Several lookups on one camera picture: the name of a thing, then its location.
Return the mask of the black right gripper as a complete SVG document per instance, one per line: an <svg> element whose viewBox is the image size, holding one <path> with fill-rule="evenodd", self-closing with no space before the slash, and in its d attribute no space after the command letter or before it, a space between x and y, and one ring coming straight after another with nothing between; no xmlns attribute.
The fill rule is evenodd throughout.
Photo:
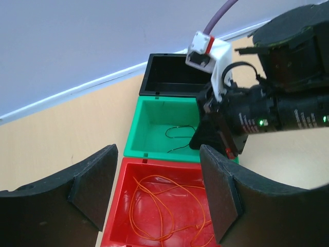
<svg viewBox="0 0 329 247"><path fill-rule="evenodd" d="M243 152L248 136L274 131L274 98L260 86L229 91L218 103L210 84L196 98L199 123L189 147L211 146L227 157Z"/></svg>

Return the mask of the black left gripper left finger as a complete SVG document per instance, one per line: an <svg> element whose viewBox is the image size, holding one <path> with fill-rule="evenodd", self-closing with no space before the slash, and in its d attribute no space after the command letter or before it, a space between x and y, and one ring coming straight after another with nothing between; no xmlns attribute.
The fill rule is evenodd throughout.
<svg viewBox="0 0 329 247"><path fill-rule="evenodd" d="M1 246L95 246L118 162L116 145L41 180L1 191Z"/></svg>

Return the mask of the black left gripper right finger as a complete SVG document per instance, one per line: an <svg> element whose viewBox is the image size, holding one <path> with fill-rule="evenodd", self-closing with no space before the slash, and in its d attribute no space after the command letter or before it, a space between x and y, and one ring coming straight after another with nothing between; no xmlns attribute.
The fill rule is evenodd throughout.
<svg viewBox="0 0 329 247"><path fill-rule="evenodd" d="M328 246L328 186L302 189L200 148L216 242L221 246Z"/></svg>

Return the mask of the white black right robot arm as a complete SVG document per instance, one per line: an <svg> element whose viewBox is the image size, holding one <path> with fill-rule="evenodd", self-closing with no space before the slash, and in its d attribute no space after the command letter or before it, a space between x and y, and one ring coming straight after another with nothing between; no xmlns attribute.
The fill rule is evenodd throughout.
<svg viewBox="0 0 329 247"><path fill-rule="evenodd" d="M189 146L209 145L233 159L253 134L328 126L328 2L287 11L253 33L240 55L257 55L264 75L239 87L230 71L215 69L197 96L199 125Z"/></svg>

